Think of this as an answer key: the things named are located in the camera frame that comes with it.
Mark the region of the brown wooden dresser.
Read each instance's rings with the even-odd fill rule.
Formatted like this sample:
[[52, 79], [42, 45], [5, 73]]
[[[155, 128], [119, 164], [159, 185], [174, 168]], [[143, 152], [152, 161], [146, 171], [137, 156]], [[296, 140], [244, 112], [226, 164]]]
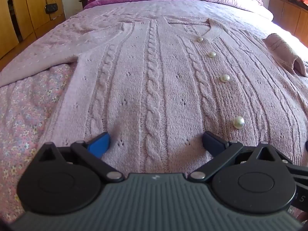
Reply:
[[307, 10], [285, 0], [269, 0], [268, 10], [273, 14], [273, 23], [290, 32], [307, 46]]

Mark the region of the small black hanging pouch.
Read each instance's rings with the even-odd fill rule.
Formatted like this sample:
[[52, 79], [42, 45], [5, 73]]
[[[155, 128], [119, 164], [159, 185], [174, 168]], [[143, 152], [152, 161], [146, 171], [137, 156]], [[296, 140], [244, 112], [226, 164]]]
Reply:
[[48, 14], [48, 15], [57, 12], [58, 9], [59, 9], [59, 8], [58, 8], [57, 3], [46, 4], [46, 6], [45, 6], [45, 12], [46, 12], [46, 14]]

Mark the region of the yellow wooden wardrobe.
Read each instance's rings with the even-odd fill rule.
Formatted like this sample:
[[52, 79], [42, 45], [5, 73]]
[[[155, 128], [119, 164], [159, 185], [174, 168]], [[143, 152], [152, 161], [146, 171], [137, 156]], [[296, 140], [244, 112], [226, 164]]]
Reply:
[[[46, 14], [46, 4], [58, 11]], [[39, 39], [65, 20], [62, 0], [1, 0], [1, 59]]]

